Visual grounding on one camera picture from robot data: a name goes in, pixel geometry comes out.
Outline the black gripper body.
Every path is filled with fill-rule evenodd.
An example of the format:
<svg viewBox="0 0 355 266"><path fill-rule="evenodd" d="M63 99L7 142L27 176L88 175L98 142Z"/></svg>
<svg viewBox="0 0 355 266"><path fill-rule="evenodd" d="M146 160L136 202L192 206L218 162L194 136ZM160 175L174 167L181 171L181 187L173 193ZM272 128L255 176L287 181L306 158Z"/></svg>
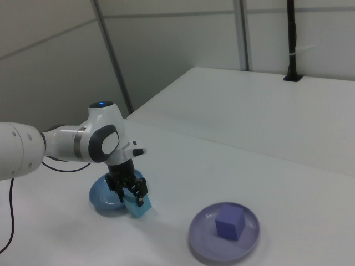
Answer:
<svg viewBox="0 0 355 266"><path fill-rule="evenodd" d="M132 160L128 160L119 165L108 165L107 181L110 185L116 185L118 182L121 185L134 185L135 183L135 168Z"/></svg>

